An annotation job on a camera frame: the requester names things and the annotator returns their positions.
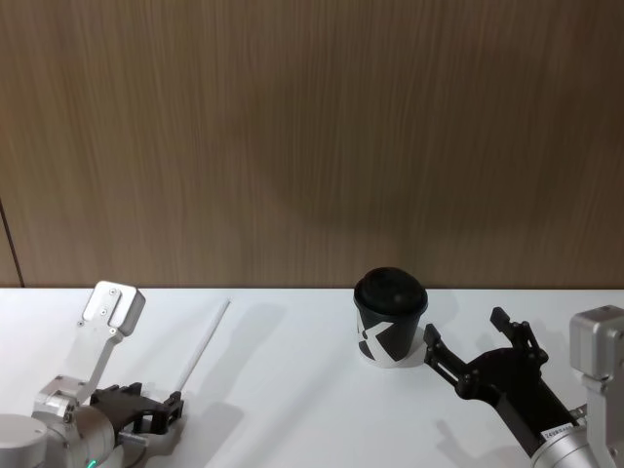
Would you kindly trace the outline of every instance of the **paper cup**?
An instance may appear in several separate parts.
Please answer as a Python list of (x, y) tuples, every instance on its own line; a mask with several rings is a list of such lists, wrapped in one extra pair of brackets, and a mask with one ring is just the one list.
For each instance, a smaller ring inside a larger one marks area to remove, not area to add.
[(376, 268), (356, 285), (360, 352), (371, 364), (395, 368), (407, 356), (420, 316), (427, 309), (427, 291), (409, 273)]

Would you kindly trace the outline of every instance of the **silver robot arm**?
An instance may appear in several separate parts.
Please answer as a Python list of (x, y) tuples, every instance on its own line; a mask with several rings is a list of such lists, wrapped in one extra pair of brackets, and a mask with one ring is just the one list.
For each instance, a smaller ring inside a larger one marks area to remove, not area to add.
[(113, 347), (134, 331), (144, 303), (136, 288), (96, 285), (62, 373), (36, 397), (32, 417), (0, 414), (1, 467), (93, 468), (115, 450), (109, 419), (82, 404), (96, 391)]
[(575, 315), (570, 363), (587, 387), (587, 439), (598, 466), (624, 468), (624, 310)]

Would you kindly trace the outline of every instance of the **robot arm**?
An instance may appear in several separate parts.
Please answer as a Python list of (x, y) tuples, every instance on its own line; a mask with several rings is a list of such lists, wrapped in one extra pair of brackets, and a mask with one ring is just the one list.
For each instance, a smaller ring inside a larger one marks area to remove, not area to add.
[[(570, 361), (583, 373), (587, 406), (567, 411), (541, 378), (548, 360), (528, 323), (511, 323), (495, 308), (494, 326), (512, 348), (463, 363), (432, 325), (425, 363), (465, 400), (496, 409), (534, 468), (624, 468), (624, 310), (601, 307), (570, 322)], [(586, 426), (578, 421), (585, 419)]]
[(624, 310), (577, 314), (569, 327), (570, 363), (587, 387), (587, 439), (601, 468), (624, 468)]
[(132, 334), (144, 304), (136, 288), (96, 285), (62, 373), (37, 395), (32, 417), (0, 414), (1, 467), (117, 468), (125, 441), (146, 444), (141, 435), (166, 434), (181, 418), (179, 392), (159, 403), (140, 395), (140, 383), (97, 390), (113, 348)]
[(99, 282), (87, 303), (63, 371), (35, 400), (34, 412), (69, 421), (96, 391), (113, 348), (135, 330), (145, 298), (136, 288)]
[(578, 423), (541, 378), (540, 368), (548, 355), (530, 325), (512, 323), (500, 307), (492, 311), (490, 321), (509, 339), (511, 348), (488, 351), (466, 364), (428, 325), (425, 363), (453, 385), (460, 398), (492, 406), (528, 456), (533, 456), (553, 430)]

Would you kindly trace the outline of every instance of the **white straw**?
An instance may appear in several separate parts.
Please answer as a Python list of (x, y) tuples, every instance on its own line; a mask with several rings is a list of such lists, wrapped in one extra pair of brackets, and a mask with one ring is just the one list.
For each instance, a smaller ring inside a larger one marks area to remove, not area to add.
[(230, 303), (231, 303), (231, 300), (229, 298), (225, 299), (221, 303), (218, 310), (216, 311), (216, 315), (209, 323), (208, 328), (206, 329), (206, 332), (204, 333), (204, 336), (202, 338), (202, 341), (198, 344), (197, 348), (195, 349), (195, 352), (193, 353), (193, 357), (188, 362), (186, 369), (182, 373), (182, 376), (176, 387), (177, 391), (179, 392), (182, 391), (182, 389), (184, 388), (184, 385), (186, 385), (186, 381), (191, 376), (191, 373), (195, 371), (195, 367), (197, 366), (197, 363), (199, 363), (199, 360), (204, 354), (204, 350), (206, 350), (208, 343), (211, 342), (211, 339), (213, 338), (213, 335), (215, 334), (218, 325), (221, 323), (221, 319), (223, 318), (223, 315), (225, 315), (225, 311), (229, 307)]

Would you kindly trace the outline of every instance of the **metal bracket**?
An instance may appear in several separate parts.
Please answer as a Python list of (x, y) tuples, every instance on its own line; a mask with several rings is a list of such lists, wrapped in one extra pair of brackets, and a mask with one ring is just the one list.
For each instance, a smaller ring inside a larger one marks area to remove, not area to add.
[(96, 391), (115, 345), (134, 330), (144, 303), (135, 288), (98, 283), (77, 324), (63, 370), (37, 395), (34, 412), (52, 413), (71, 422), (75, 408)]
[(624, 468), (624, 310), (575, 315), (570, 363), (587, 387), (587, 438), (601, 468)]

